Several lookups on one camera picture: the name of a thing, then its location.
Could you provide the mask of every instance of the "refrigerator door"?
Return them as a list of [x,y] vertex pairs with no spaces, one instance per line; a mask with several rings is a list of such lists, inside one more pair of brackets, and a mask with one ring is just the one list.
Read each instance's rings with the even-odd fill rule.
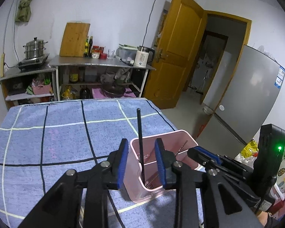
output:
[[199,146],[208,151],[235,158],[246,146],[229,131],[215,114],[196,139]]
[[246,143],[268,116],[280,89],[275,86],[280,65],[245,45],[236,72],[216,114]]

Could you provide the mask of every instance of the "white kettle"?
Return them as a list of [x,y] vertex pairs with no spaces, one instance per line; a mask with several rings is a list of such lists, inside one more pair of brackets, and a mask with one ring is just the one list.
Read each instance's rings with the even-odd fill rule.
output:
[[[149,52],[152,51],[152,58],[148,61],[149,58]],[[150,49],[144,46],[138,47],[138,51],[136,53],[134,66],[139,68],[145,68],[147,66],[147,63],[150,63],[153,61],[155,56],[155,50]]]

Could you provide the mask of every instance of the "floor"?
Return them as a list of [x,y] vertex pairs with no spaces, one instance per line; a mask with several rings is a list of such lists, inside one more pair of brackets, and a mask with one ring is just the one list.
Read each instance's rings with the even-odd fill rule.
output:
[[197,138],[201,125],[207,123],[209,119],[202,110],[204,105],[199,103],[200,97],[200,94],[188,88],[180,95],[175,108],[162,110],[177,129],[186,130],[194,139]]

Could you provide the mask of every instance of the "silver screw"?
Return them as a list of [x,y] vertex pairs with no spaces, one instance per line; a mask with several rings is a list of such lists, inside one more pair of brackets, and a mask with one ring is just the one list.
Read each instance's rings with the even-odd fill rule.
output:
[[210,170],[208,170],[208,173],[211,176],[216,176],[218,172],[215,169],[210,169]]
[[180,168],[180,167],[182,167],[183,163],[180,162],[180,161],[175,161],[175,162],[173,163],[173,165],[174,165],[175,167]]
[[109,161],[102,161],[101,163],[100,163],[100,165],[102,166],[102,167],[109,167],[110,166],[110,162]]
[[75,170],[74,169],[68,169],[67,171],[66,171],[66,174],[68,175],[68,176],[73,176],[74,174],[75,174]]

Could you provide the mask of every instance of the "black stick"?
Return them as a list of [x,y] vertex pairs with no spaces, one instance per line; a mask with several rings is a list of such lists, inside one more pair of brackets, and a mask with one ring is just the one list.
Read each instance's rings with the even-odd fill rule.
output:
[[140,116],[140,109],[137,109],[137,125],[138,125],[138,142],[139,142],[139,161],[142,165],[141,179],[145,185],[145,166],[143,161],[143,132],[142,132],[142,118]]

